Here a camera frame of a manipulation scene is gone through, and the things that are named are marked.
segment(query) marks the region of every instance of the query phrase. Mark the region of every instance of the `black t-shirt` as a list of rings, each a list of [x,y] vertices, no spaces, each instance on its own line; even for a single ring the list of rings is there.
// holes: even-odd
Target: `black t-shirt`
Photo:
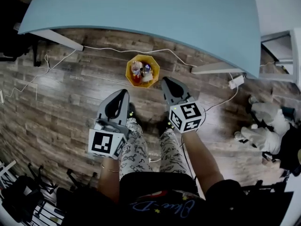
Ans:
[[[207,191],[206,200],[191,192],[195,192],[194,187],[191,187],[191,190],[183,191],[176,186],[176,189],[168,189],[170,185],[166,187],[165,184],[159,183],[158,185],[161,185],[163,190],[156,190],[150,194],[143,194],[150,189],[143,186],[143,183],[125,189],[122,187],[128,180],[132,182],[133,177],[141,178],[140,176],[144,177],[145,174],[132,173],[125,180],[121,180],[121,202],[118,205],[100,192],[89,190],[87,193],[82,190],[67,211],[62,225],[100,225],[101,222],[114,224],[127,222],[134,225],[148,225],[156,222],[215,225],[230,222],[232,225],[236,225],[235,222],[240,221],[239,218],[242,217],[246,195],[236,181],[224,180],[216,183]],[[156,174],[146,175],[147,177],[160,177],[160,173]],[[191,177],[183,176],[184,174],[180,176],[175,173],[173,175],[162,173],[161,175],[167,179],[170,179],[168,176],[185,179],[186,181],[182,180],[180,184],[184,185],[186,189],[189,189],[187,185],[194,183]]]

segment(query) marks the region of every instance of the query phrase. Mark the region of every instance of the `power adapter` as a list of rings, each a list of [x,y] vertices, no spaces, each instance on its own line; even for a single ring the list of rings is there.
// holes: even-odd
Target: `power adapter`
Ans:
[[[229,81],[229,87],[230,89],[235,89],[236,87],[240,86],[244,82],[245,82],[244,77],[240,75]]]

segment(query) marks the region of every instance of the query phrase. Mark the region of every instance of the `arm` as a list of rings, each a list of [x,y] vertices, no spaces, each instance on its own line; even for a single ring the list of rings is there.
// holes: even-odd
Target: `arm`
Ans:
[[[119,200],[119,162],[111,158],[103,159],[103,168],[98,181],[98,191],[112,199]]]
[[[199,184],[206,194],[215,183],[224,180],[216,161],[205,147],[195,130],[182,134],[192,168],[196,173]]]

